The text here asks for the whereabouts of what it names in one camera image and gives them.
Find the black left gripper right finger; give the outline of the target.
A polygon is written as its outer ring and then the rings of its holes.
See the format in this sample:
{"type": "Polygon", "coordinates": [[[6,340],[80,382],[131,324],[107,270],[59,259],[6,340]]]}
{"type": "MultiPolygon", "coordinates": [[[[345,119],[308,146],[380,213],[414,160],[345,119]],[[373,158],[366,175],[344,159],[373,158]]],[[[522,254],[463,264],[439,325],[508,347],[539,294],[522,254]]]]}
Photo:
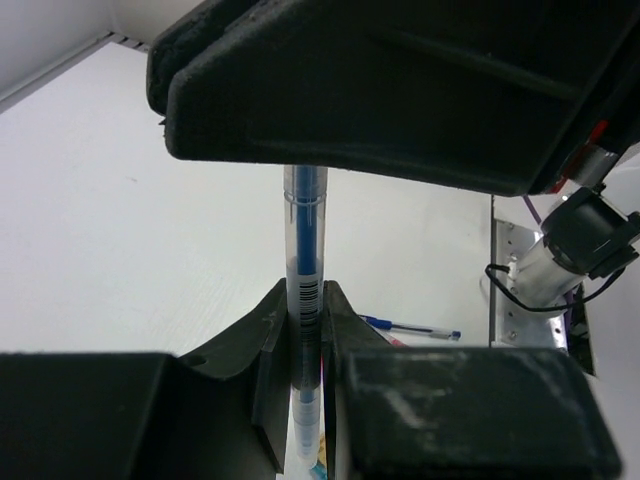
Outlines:
{"type": "Polygon", "coordinates": [[[588,381],[542,348],[396,347],[324,285],[332,479],[618,479],[588,381]]]}

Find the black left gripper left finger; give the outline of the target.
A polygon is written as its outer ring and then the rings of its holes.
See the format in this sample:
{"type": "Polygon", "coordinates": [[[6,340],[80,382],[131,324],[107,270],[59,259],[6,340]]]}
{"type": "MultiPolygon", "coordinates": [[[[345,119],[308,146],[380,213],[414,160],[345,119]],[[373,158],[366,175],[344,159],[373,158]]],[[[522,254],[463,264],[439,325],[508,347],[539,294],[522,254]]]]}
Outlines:
{"type": "Polygon", "coordinates": [[[289,418],[286,289],[186,355],[1,358],[5,479],[273,479],[289,418]]]}

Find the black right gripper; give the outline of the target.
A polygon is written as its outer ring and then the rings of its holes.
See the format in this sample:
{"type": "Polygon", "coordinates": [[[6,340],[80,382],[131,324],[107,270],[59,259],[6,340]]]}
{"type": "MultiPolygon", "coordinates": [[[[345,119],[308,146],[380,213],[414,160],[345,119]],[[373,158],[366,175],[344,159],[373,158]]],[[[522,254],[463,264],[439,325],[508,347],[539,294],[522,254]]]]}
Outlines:
{"type": "Polygon", "coordinates": [[[639,3],[561,137],[549,164],[549,191],[572,181],[593,187],[639,141],[639,3]]]}

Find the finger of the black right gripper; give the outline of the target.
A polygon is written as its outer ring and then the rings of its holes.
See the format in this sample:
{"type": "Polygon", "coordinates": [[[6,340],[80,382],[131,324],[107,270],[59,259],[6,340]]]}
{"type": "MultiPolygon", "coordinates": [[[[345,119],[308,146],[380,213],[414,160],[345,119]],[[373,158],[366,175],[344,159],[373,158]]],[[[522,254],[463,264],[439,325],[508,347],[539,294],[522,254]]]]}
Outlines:
{"type": "Polygon", "coordinates": [[[519,196],[635,1],[205,1],[152,43],[181,160],[320,165],[519,196]]]}

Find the teal blue pen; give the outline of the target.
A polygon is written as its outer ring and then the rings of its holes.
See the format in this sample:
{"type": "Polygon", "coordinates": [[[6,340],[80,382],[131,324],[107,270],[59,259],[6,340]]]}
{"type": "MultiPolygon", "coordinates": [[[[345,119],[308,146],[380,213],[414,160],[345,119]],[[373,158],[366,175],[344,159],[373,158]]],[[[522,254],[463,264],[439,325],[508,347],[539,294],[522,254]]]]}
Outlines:
{"type": "Polygon", "coordinates": [[[317,462],[309,470],[309,475],[310,475],[310,478],[312,480],[327,480],[328,479],[326,467],[320,462],[317,462]]]}

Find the clear blue gel pen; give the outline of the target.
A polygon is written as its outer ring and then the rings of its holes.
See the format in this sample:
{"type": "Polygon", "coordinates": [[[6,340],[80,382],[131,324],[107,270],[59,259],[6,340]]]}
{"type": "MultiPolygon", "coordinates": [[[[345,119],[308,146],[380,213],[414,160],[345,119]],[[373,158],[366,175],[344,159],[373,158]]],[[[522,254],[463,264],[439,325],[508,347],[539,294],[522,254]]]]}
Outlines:
{"type": "Polygon", "coordinates": [[[328,169],[286,166],[286,305],[291,333],[292,413],[296,454],[312,470],[320,444],[321,320],[324,307],[328,169]]]}

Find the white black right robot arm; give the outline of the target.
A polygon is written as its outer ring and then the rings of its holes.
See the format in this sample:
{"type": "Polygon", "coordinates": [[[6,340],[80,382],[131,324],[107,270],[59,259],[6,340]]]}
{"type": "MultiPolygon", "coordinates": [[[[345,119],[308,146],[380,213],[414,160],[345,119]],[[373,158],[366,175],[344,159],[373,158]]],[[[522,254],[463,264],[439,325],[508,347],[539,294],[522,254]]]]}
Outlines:
{"type": "Polygon", "coordinates": [[[591,278],[639,217],[596,203],[639,140],[635,1],[205,1],[161,33],[147,100],[180,160],[318,165],[507,197],[583,184],[543,225],[591,278]]]}

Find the red pen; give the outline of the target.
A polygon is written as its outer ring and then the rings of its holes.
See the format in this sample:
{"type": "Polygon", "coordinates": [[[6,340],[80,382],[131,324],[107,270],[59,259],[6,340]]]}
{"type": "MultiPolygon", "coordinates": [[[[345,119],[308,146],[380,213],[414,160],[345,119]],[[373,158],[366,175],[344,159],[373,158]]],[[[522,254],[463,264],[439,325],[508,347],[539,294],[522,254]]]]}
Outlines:
{"type": "Polygon", "coordinates": [[[385,340],[396,347],[407,347],[407,344],[405,344],[404,342],[398,340],[397,338],[393,337],[392,335],[388,335],[386,333],[383,334],[383,337],[385,338],[385,340]]]}

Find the blue ballpoint pen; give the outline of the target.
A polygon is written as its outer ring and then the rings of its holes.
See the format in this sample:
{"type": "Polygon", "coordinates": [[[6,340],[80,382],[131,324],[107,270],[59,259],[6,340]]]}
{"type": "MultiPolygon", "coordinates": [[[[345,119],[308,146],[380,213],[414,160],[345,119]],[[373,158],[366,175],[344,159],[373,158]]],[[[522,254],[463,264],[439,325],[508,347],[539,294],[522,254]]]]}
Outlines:
{"type": "Polygon", "coordinates": [[[457,330],[446,330],[446,329],[436,328],[436,327],[403,324],[403,323],[393,322],[390,320],[379,319],[377,317],[372,317],[368,315],[360,315],[360,318],[363,321],[365,321],[367,324],[369,324],[371,327],[381,331],[396,330],[401,332],[411,332],[415,334],[423,334],[430,338],[444,339],[444,340],[451,340],[451,341],[459,341],[462,337],[461,332],[457,330]]]}

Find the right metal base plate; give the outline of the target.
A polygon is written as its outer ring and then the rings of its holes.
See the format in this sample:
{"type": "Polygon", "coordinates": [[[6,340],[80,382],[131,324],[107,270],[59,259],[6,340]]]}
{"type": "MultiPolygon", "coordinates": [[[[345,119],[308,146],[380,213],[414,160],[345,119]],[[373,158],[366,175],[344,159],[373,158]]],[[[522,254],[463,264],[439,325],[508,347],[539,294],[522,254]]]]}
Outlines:
{"type": "Polygon", "coordinates": [[[492,218],[492,264],[505,272],[494,276],[507,289],[484,279],[490,297],[490,343],[493,347],[552,348],[570,352],[573,293],[583,278],[563,270],[544,245],[539,226],[515,218],[492,218]]]}

